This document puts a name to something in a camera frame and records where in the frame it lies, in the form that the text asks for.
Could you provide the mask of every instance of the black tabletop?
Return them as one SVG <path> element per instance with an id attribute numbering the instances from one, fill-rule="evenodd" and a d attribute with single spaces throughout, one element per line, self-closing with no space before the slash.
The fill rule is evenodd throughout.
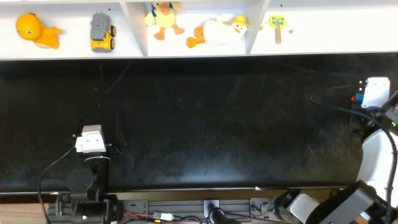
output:
<path id="1" fill-rule="evenodd" d="M 359 80 L 398 77 L 397 54 L 65 60 L 0 63 L 0 192 L 34 192 L 80 121 L 102 124 L 112 191 L 340 185 L 356 180 L 360 136 L 349 116 Z M 75 152 L 42 189 L 62 190 Z"/>

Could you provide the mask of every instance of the yellow plush duck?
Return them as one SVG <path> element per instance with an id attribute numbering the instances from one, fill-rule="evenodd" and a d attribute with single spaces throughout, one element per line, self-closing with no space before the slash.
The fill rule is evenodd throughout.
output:
<path id="1" fill-rule="evenodd" d="M 248 23 L 244 15 L 239 14 L 232 22 L 220 22 L 209 20 L 203 26 L 196 27 L 194 35 L 189 37 L 187 46 L 194 48 L 198 44 L 224 45 L 239 40 L 248 29 Z"/>
<path id="2" fill-rule="evenodd" d="M 177 20 L 175 11 L 181 11 L 178 2 L 152 2 L 152 11 L 145 17 L 145 24 L 151 26 L 156 24 L 160 27 L 160 31 L 154 35 L 157 40 L 164 40 L 166 29 L 173 28 L 176 35 L 185 32 L 185 29 L 176 25 Z"/>
<path id="3" fill-rule="evenodd" d="M 60 46 L 57 35 L 61 33 L 61 30 L 45 27 L 33 13 L 24 14 L 18 18 L 16 27 L 20 37 L 33 40 L 38 47 L 57 49 Z"/>

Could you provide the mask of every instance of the toy truck wheel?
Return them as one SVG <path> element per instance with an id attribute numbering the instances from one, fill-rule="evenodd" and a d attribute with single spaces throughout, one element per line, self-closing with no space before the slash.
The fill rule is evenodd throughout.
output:
<path id="1" fill-rule="evenodd" d="M 113 50 L 114 49 L 114 40 L 113 39 L 111 39 L 111 50 Z"/>
<path id="2" fill-rule="evenodd" d="M 111 36 L 116 37 L 116 27 L 111 26 Z"/>

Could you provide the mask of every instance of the wooden stick handle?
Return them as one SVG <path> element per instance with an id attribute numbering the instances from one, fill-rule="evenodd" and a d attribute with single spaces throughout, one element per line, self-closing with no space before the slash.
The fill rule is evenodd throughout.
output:
<path id="1" fill-rule="evenodd" d="M 280 26 L 276 26 L 275 29 L 275 44 L 282 43 L 282 34 L 280 33 Z"/>

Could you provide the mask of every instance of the duck beak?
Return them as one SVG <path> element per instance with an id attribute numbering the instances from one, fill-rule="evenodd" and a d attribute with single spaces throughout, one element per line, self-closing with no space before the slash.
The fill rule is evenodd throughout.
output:
<path id="1" fill-rule="evenodd" d="M 159 10 L 164 15 L 169 14 L 170 13 L 169 2 L 164 2 L 164 3 L 160 4 Z"/>

